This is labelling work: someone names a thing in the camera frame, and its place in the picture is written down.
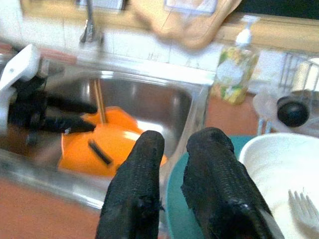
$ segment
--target black glove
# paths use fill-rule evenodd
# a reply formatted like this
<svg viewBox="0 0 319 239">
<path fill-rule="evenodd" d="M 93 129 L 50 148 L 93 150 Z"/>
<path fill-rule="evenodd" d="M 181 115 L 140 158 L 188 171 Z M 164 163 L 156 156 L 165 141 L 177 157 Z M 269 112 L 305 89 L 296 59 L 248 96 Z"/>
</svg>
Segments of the black glove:
<svg viewBox="0 0 319 239">
<path fill-rule="evenodd" d="M 164 139 L 146 131 L 109 185 L 96 239 L 157 239 Z"/>
<path fill-rule="evenodd" d="M 283 239 L 271 212 L 217 128 L 193 134 L 181 187 L 206 239 Z"/>
<path fill-rule="evenodd" d="M 97 108 L 83 102 L 77 102 L 60 96 L 50 95 L 38 88 L 45 79 L 34 77 L 29 82 L 17 81 L 17 97 L 10 104 L 8 122 L 31 130 L 44 130 L 58 133 L 73 133 L 93 131 L 95 125 L 85 122 L 79 116 L 49 117 L 48 107 L 56 107 L 63 111 L 74 113 L 96 113 Z"/>
</svg>

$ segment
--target stainless steel sink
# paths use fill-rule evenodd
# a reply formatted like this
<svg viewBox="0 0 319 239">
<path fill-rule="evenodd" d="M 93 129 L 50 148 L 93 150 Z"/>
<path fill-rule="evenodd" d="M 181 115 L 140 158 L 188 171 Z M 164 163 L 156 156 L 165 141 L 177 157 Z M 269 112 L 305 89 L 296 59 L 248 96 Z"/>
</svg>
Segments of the stainless steel sink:
<svg viewBox="0 0 319 239">
<path fill-rule="evenodd" d="M 213 73 L 145 61 L 113 59 L 89 67 L 79 62 L 77 66 L 65 66 L 63 75 L 48 78 L 45 89 L 95 104 L 95 79 L 101 79 L 106 106 L 121 107 L 138 121 L 139 127 L 164 136 L 168 157 L 160 171 L 164 198 L 166 179 L 185 153 L 189 136 L 204 127 Z M 34 146 L 26 145 L 27 136 L 27 130 L 12 126 L 7 137 L 0 138 L 0 176 L 101 208 L 109 179 L 59 171 L 61 135 L 38 132 Z"/>
</svg>

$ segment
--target cutting board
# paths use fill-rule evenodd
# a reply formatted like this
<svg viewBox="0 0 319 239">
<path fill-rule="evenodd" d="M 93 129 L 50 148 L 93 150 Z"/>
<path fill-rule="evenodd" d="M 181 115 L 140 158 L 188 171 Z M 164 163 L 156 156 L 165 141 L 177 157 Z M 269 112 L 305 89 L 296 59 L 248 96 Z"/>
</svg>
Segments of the cutting board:
<svg viewBox="0 0 319 239">
<path fill-rule="evenodd" d="M 130 0 L 139 19 L 145 21 L 161 38 L 174 39 L 189 49 L 207 46 L 218 32 L 224 19 L 241 0 L 218 0 L 213 15 L 188 18 L 181 13 L 164 8 L 164 0 Z"/>
</svg>

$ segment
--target white plastic fork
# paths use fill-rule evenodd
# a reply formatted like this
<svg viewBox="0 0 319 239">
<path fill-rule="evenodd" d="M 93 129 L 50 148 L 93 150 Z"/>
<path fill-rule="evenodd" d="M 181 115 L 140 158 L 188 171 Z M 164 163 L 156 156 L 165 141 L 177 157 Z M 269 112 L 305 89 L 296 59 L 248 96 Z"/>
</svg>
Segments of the white plastic fork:
<svg viewBox="0 0 319 239">
<path fill-rule="evenodd" d="M 298 195 L 296 191 L 292 194 L 291 190 L 288 194 L 290 206 L 297 221 L 319 233 L 319 212 L 310 197 L 308 195 L 305 197 L 303 193 Z"/>
</svg>

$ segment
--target faucet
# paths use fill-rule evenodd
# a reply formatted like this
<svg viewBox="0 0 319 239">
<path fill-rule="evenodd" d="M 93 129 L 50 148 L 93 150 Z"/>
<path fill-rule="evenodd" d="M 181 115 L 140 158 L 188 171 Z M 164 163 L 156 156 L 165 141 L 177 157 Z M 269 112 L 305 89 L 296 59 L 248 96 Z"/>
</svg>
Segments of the faucet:
<svg viewBox="0 0 319 239">
<path fill-rule="evenodd" d="M 97 42 L 101 45 L 104 41 L 103 34 L 96 30 L 93 21 L 93 5 L 92 0 L 86 0 L 88 18 L 85 24 L 84 33 L 80 37 L 80 43 L 84 44 L 86 42 Z"/>
</svg>

